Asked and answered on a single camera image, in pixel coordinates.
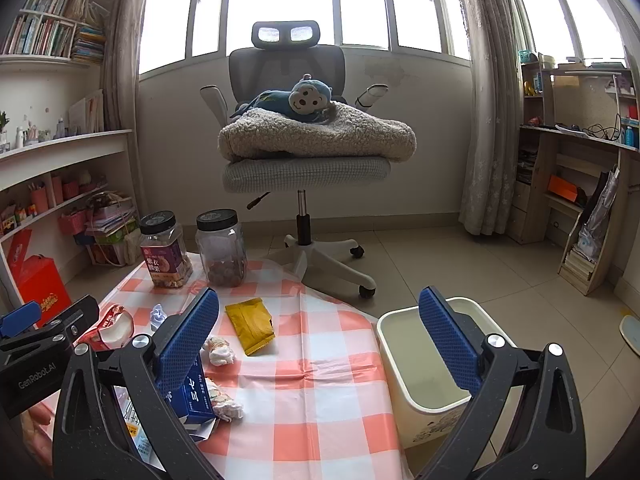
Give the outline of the red white snack wrapper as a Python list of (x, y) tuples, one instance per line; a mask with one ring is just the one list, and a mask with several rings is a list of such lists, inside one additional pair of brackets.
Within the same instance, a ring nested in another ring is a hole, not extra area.
[(133, 336), (134, 318), (123, 306), (113, 304), (98, 324), (87, 330), (78, 342), (99, 352), (122, 348)]

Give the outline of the blue tissue box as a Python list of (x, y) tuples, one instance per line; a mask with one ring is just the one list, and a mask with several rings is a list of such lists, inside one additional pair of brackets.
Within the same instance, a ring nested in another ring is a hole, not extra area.
[(183, 383), (169, 391), (165, 400), (186, 429), (198, 429), (215, 418), (200, 356), (196, 356)]

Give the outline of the white tissue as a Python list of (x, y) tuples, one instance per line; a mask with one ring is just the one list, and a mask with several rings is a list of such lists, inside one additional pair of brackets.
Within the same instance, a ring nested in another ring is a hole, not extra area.
[(219, 336), (210, 336), (203, 344), (203, 351), (208, 362), (214, 367), (231, 365), (235, 361), (235, 354), (228, 341)]

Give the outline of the white plastic trash bin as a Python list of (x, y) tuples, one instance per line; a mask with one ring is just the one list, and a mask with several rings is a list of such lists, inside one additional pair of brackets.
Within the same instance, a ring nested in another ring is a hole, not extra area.
[(419, 310), (387, 312), (375, 330), (401, 446), (413, 448), (445, 437), (456, 426), (470, 394), (454, 382)]

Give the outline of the red gift box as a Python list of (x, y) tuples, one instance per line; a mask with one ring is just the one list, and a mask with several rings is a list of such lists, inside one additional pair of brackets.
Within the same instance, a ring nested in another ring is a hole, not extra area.
[(6, 258), (22, 298), (39, 304), (41, 315), (37, 326), (41, 327), (68, 308), (72, 300), (52, 258), (26, 256), (31, 237), (31, 229), (14, 235)]

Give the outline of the small clear plastic wrapper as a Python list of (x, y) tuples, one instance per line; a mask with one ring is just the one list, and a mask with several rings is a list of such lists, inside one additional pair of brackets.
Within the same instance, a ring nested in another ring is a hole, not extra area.
[(165, 313), (161, 304), (156, 304), (152, 307), (150, 316), (149, 316), (149, 324), (152, 332), (156, 332), (160, 326), (162, 326), (163, 322), (165, 322), (167, 318), (167, 314)]

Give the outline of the jar with purple label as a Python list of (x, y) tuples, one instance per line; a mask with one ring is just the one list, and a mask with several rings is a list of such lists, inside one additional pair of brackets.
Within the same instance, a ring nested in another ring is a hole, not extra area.
[(140, 249), (155, 287), (181, 288), (192, 274), (182, 226), (170, 210), (140, 220)]

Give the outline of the crumpled tissue near box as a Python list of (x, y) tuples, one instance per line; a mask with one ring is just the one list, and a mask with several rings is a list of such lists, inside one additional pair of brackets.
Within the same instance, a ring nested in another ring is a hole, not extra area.
[(209, 401), (212, 404), (214, 414), (224, 422), (233, 422), (244, 417), (242, 404), (232, 399), (228, 393), (209, 378), (205, 379)]

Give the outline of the white bathroom scale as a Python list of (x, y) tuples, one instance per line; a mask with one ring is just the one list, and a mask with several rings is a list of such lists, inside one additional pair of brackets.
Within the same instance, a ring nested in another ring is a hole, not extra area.
[(633, 315), (625, 315), (620, 321), (620, 336), (636, 356), (640, 356), (640, 320)]

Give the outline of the clear jar with dark nuts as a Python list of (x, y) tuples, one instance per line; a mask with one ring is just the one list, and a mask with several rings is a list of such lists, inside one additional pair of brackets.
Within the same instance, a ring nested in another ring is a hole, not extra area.
[(242, 226), (234, 209), (213, 209), (199, 214), (195, 240), (210, 286), (242, 284), (247, 258)]

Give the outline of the yellow snack bag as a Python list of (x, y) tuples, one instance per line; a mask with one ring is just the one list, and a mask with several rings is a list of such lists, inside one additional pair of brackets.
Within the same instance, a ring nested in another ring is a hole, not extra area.
[(270, 312), (260, 298), (253, 298), (224, 308), (247, 356), (268, 346), (276, 334)]

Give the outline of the red white checkered tablecloth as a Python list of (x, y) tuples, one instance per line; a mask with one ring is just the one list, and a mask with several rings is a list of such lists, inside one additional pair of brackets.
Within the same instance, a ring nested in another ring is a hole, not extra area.
[(247, 356), (229, 321), (213, 332), (235, 360), (203, 363), (205, 375), (242, 405), (198, 446), (227, 479), (407, 479), (373, 318), (305, 286), (270, 260), (217, 292), (222, 306), (259, 299), (274, 338)]

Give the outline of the right beige curtain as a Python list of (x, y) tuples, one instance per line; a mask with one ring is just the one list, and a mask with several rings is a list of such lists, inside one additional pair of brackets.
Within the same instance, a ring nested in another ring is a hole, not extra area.
[(511, 0), (462, 0), (473, 83), (471, 137), (459, 221), (472, 235), (508, 224), (523, 89)]

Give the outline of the beige curtain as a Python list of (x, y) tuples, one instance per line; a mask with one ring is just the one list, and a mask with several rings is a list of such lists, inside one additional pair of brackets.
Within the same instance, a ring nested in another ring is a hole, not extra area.
[(511, 0), (462, 0), (473, 83), (471, 137), (459, 221), (472, 235), (508, 224), (523, 89)]
[(139, 150), (137, 98), (140, 44), (145, 0), (112, 0), (106, 28), (101, 70), (105, 125), (129, 129), (128, 154), (134, 198), (138, 209), (148, 209)]

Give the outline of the wooden desk shelf unit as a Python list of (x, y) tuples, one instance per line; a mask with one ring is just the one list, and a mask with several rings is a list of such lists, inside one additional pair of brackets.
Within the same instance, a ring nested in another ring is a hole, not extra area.
[(561, 278), (583, 295), (614, 260), (639, 159), (639, 71), (524, 51), (523, 121), (506, 232), (521, 245), (555, 240)]

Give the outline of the blue monkey plush toy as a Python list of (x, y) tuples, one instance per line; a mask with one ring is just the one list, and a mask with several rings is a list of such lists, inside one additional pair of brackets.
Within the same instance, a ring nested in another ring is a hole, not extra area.
[(332, 88), (305, 74), (291, 90), (265, 90), (231, 115), (238, 118), (249, 110), (269, 110), (298, 122), (322, 122), (332, 102)]

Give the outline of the beige fleece blanket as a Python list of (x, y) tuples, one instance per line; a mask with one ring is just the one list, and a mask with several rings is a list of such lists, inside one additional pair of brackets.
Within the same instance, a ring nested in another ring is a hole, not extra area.
[(416, 151), (416, 134), (397, 120), (378, 118), (335, 103), (325, 122), (299, 122), (255, 108), (221, 128), (218, 151), (229, 162), (287, 154), (298, 158), (383, 157), (406, 162)]

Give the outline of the grey office chair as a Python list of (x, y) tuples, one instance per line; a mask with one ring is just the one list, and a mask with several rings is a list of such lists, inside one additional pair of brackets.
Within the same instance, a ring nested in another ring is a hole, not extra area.
[[(320, 46), (320, 28), (315, 21), (257, 22), (252, 27), (252, 46), (238, 49), (229, 55), (229, 76), (232, 92), (238, 101), (236, 110), (248, 107), (250, 90), (266, 91), (266, 84), (276, 84), (280, 92), (298, 84), (298, 93), (309, 91), (316, 96), (323, 92), (311, 83), (314, 76), (326, 82), (333, 91), (341, 92), (345, 85), (345, 59), (341, 48)], [(293, 80), (293, 70), (304, 73)], [(359, 296), (369, 299), (375, 295), (373, 278), (363, 274), (335, 256), (349, 252), (360, 259), (364, 249), (356, 240), (316, 243), (312, 239), (311, 218), (307, 211), (306, 191), (331, 184), (355, 184), (385, 178), (390, 164), (379, 157), (297, 157), (282, 151), (232, 162), (224, 172), (224, 185), (231, 193), (255, 192), (258, 197), (247, 207), (257, 206), (260, 200), (274, 191), (297, 192), (295, 236), (285, 237), (285, 250), (280, 256), (293, 265), (293, 272), (303, 278), (312, 264), (337, 278), (359, 286)]]

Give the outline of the left beige curtain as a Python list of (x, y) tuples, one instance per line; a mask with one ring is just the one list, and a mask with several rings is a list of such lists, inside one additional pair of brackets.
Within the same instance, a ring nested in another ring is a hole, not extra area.
[(139, 150), (137, 98), (140, 44), (145, 0), (112, 0), (106, 28), (101, 70), (105, 125), (129, 129), (128, 154), (134, 198), (138, 209), (148, 209)]

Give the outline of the white wall bookshelf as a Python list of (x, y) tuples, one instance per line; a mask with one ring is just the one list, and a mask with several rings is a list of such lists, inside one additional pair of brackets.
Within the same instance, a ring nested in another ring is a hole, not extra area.
[(105, 125), (101, 70), (112, 0), (1, 0), (1, 244), (32, 230), (29, 255), (62, 281), (123, 266), (125, 245), (78, 243), (60, 220), (104, 194), (139, 211), (129, 129)]

